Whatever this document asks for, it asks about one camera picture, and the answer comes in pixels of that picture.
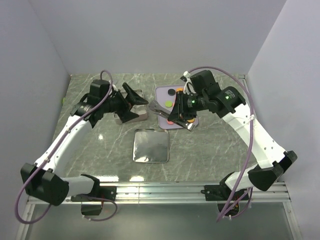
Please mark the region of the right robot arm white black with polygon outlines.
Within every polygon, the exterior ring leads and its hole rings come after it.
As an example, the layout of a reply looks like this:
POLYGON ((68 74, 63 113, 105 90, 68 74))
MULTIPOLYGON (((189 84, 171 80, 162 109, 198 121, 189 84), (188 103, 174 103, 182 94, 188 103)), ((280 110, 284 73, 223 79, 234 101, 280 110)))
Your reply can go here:
POLYGON ((255 165, 233 172, 220 182, 224 199, 231 200, 239 190, 252 187, 267 191, 297 160, 293 150, 285 150, 268 134, 256 119, 253 104, 247 103, 235 87, 221 89, 210 70, 195 74, 185 71, 182 79, 192 85, 192 91, 184 87, 176 92, 168 120, 189 121, 199 111, 208 110, 235 130, 248 146, 249 155, 256 159, 255 165))

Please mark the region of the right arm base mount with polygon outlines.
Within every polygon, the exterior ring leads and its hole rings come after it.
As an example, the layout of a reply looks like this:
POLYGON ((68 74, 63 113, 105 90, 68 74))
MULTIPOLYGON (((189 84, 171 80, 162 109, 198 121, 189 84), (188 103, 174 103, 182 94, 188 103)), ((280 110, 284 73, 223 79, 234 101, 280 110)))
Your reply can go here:
MULTIPOLYGON (((236 200, 249 200, 250 199, 250 190, 248 189, 241 189, 239 191, 236 191, 231 199, 231 203, 228 205, 230 208, 232 204, 236 200)), ((204 189, 200 191, 201 194, 204 194, 205 200, 207 202, 215 201, 215 202, 226 202, 228 200, 228 197, 231 193, 231 190, 227 186, 222 185, 205 185, 204 189)), ((224 216, 233 218, 237 216, 240 213, 240 203, 238 202, 235 204, 224 216)))

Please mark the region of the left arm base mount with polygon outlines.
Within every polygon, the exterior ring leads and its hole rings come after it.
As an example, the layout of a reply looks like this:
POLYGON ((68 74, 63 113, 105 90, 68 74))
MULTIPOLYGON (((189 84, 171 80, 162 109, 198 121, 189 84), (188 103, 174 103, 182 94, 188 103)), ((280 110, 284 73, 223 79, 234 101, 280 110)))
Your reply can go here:
POLYGON ((98 193, 92 195, 80 194, 81 198, 81 214, 82 217, 92 222, 102 222, 111 219, 118 211, 116 204, 116 186, 102 186, 99 188, 98 193), (107 217, 97 218, 103 213, 105 203, 111 203, 114 206, 114 211, 107 217))

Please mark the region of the metal tongs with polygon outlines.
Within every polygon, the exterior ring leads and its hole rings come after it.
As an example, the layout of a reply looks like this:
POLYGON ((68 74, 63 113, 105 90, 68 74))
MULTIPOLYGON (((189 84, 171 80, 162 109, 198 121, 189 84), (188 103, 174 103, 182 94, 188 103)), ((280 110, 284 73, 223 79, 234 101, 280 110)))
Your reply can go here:
POLYGON ((170 112, 168 110, 166 110, 165 108, 163 108, 156 100, 153 100, 148 104, 148 109, 153 114, 156 114, 156 115, 168 120, 170 112))

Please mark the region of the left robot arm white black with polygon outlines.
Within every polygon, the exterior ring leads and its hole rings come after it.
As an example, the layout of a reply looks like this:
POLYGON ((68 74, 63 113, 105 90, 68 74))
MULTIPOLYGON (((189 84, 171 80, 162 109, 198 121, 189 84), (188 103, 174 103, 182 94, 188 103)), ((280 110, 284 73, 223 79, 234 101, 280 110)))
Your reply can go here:
POLYGON ((88 174, 63 177, 64 169, 73 152, 93 130, 104 114, 115 113, 122 123, 139 117, 133 106, 147 105, 126 82, 123 95, 106 80, 95 79, 80 102, 72 109, 65 126, 51 146, 34 164, 26 163, 20 170, 25 192, 52 206, 59 206, 67 197, 83 195, 89 201, 100 197, 100 180, 88 174))

